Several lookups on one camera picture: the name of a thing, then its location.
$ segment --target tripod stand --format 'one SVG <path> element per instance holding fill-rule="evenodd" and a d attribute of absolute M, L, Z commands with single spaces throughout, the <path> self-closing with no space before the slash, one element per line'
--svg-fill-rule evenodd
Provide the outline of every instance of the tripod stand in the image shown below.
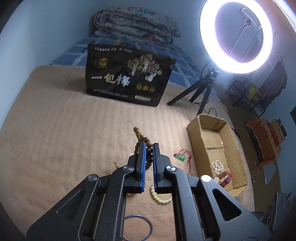
<path fill-rule="evenodd" d="M 172 105 L 172 104 L 176 103 L 178 100 L 182 99 L 184 96 L 188 95 L 189 93 L 191 93 L 192 91 L 197 89 L 196 92 L 194 93 L 194 95 L 189 100 L 191 103 L 193 103 L 196 100 L 196 98 L 204 90 L 206 90 L 205 95 L 204 95 L 204 97 L 202 99 L 200 108 L 199 108 L 198 113 L 197 113 L 198 115 L 201 114 L 203 109 L 205 108 L 207 100 L 208 100 L 208 98 L 209 98 L 209 96 L 211 94 L 212 84 L 214 83 L 218 73 L 219 73 L 219 71 L 217 69 L 212 69 L 211 71 L 209 71 L 209 73 L 204 78 L 202 78 L 199 81 L 195 82 L 188 89 L 184 90 L 181 94 L 176 96 L 174 99 L 169 101 L 167 104 Z"/>

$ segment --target blue wire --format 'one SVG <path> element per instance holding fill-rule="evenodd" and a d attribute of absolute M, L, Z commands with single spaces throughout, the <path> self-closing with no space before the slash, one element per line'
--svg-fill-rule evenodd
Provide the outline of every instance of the blue wire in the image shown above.
<path fill-rule="evenodd" d="M 141 215 L 129 215 L 129 216 L 126 216 L 125 218 L 124 218 L 124 220 L 126 220 L 126 219 L 128 219 L 128 218 L 141 218 L 141 219 L 144 219 L 148 224 L 149 224 L 149 226 L 150 226 L 150 233 L 148 234 L 148 236 L 146 237 L 146 238 L 143 238 L 142 240 L 140 240 L 140 241 L 145 241 L 146 239 L 148 239 L 150 236 L 151 236 L 151 234 L 152 234 L 152 232 L 153 232 L 153 227 L 152 227 L 152 223 L 150 222 L 150 220 L 148 219 L 148 218 L 146 218 L 146 217 L 144 217 L 144 216 L 141 216 Z M 131 241 L 131 240 L 128 240 L 128 239 L 126 239 L 124 236 L 122 236 L 122 238 L 124 239 L 124 240 L 126 240 L 126 241 Z"/>

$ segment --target pearl necklace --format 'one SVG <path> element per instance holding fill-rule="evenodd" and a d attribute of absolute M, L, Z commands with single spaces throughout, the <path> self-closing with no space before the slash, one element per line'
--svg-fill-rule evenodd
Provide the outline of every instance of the pearl necklace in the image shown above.
<path fill-rule="evenodd" d="M 155 192 L 155 190 L 154 190 L 154 184 L 152 184 L 151 185 L 151 195 L 153 196 L 153 198 L 157 201 L 157 202 L 159 202 L 159 203 L 161 203 L 161 204 L 166 204 L 166 203 L 169 203 L 169 202 L 171 202 L 172 201 L 172 195 L 170 196 L 170 198 L 169 199 L 167 199 L 167 200 L 162 200 L 159 196 L 158 196 L 158 194 Z"/>

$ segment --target blue checkered bedsheet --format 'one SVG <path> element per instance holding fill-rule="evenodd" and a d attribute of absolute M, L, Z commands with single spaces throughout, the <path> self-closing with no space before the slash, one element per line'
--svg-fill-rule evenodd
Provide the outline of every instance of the blue checkered bedsheet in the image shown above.
<path fill-rule="evenodd" d="M 94 44 L 106 44 L 114 45 L 118 39 L 110 37 L 99 37 L 91 35 L 84 40 L 80 41 L 70 50 L 62 54 L 57 58 L 52 65 L 53 66 L 72 66 L 85 68 L 87 60 L 87 45 Z M 170 76 L 169 82 L 183 87 L 189 87 L 194 84 L 200 78 L 200 70 L 193 64 L 191 59 L 186 53 L 177 46 L 155 46 L 145 45 L 143 43 L 130 41 L 127 39 L 119 39 L 121 42 L 132 45 L 139 50 L 155 53 L 161 56 L 169 56 L 176 60 L 175 67 Z M 212 89 L 211 95 L 217 99 L 218 95 L 214 89 Z"/>

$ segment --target black snack bag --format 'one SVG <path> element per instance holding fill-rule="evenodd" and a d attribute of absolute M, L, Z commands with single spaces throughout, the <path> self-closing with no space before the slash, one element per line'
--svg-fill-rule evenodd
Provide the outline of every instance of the black snack bag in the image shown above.
<path fill-rule="evenodd" d="M 90 95 L 158 106 L 176 61 L 120 45 L 87 47 L 85 81 Z"/>

